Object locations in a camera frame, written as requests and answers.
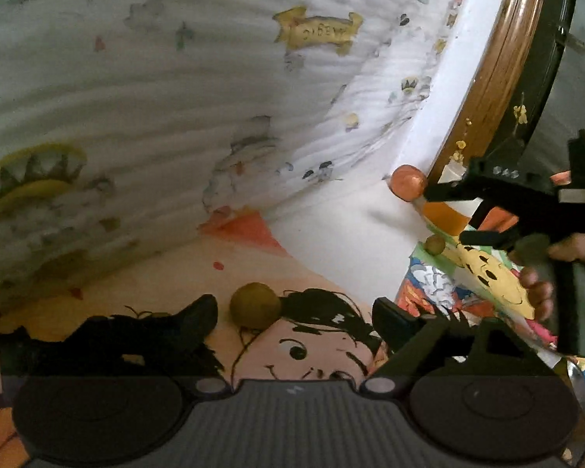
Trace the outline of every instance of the brown ball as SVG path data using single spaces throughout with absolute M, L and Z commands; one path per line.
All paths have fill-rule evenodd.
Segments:
M 427 187 L 427 177 L 412 165 L 401 165 L 390 177 L 390 190 L 405 202 L 421 197 Z
M 433 256 L 439 255 L 444 251 L 446 245 L 447 242 L 444 240 L 444 237 L 434 234 L 433 236 L 429 236 L 425 241 L 425 251 Z
M 279 319 L 281 311 L 279 296 L 263 283 L 240 287 L 229 302 L 234 323 L 249 329 L 265 330 Z

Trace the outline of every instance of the cartoon eye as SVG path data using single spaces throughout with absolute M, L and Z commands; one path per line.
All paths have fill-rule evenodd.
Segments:
M 346 371 L 334 371 L 329 375 L 330 380 L 354 380 L 354 378 Z
M 307 348 L 301 341 L 297 341 L 296 339 L 280 339 L 279 345 L 282 349 L 287 350 L 288 355 L 295 361 L 303 361 L 307 357 Z

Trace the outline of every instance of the black cartoon hair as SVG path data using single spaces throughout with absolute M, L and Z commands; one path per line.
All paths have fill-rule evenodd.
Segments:
M 301 333 L 342 331 L 354 341 L 364 343 L 376 355 L 381 338 L 374 333 L 373 326 L 365 322 L 356 304 L 344 294 L 342 296 L 319 288 L 290 292 L 280 298 L 282 318 L 294 323 L 293 331 Z

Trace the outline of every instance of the wooden trim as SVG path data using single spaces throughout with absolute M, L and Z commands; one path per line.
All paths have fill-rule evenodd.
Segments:
M 436 183 L 442 169 L 465 141 L 464 160 L 483 156 L 518 84 L 533 42 L 544 0 L 504 0 L 496 27 L 470 91 L 440 151 L 429 181 Z

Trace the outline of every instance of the crown print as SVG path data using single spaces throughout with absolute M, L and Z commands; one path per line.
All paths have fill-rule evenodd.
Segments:
M 401 91 L 404 93 L 412 93 L 415 90 L 416 85 L 418 84 L 418 78 L 416 77 L 405 77 L 401 81 Z
M 28 199 L 51 198 L 69 190 L 87 158 L 64 144 L 20 149 L 0 160 L 0 214 Z

